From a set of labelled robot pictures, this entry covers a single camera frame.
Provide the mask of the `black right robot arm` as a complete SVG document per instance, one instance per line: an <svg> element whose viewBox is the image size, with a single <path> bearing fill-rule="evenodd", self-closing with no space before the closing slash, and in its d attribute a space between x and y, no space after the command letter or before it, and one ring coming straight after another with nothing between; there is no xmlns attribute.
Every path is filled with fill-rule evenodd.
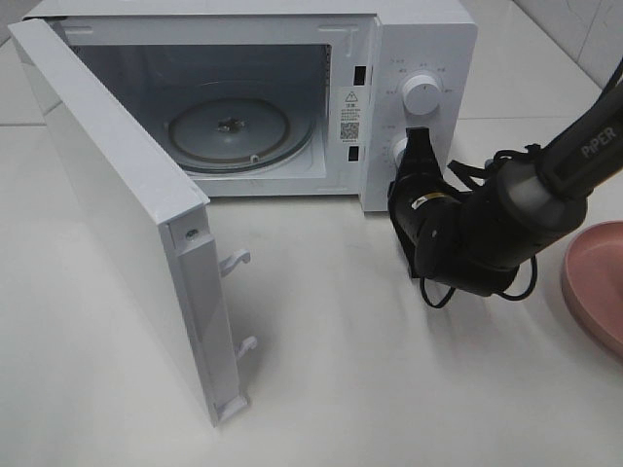
<svg viewBox="0 0 623 467"><path fill-rule="evenodd" d="M549 144L500 150L484 167L448 168L447 183L426 127L406 131L406 148L388 189L389 218L411 277L510 300L524 262L577 229L587 198L622 168L622 70L615 69L593 106Z"/></svg>

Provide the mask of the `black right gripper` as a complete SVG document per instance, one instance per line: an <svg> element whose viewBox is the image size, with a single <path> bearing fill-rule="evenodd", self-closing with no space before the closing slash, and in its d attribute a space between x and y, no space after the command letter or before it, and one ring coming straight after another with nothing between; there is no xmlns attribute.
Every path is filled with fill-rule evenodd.
<svg viewBox="0 0 623 467"><path fill-rule="evenodd" d="M423 219L423 214L417 213L420 207L437 198L462 200L462 192L444 180L429 128L409 127L406 135L402 163L389 186L387 208L403 251L414 253Z"/></svg>

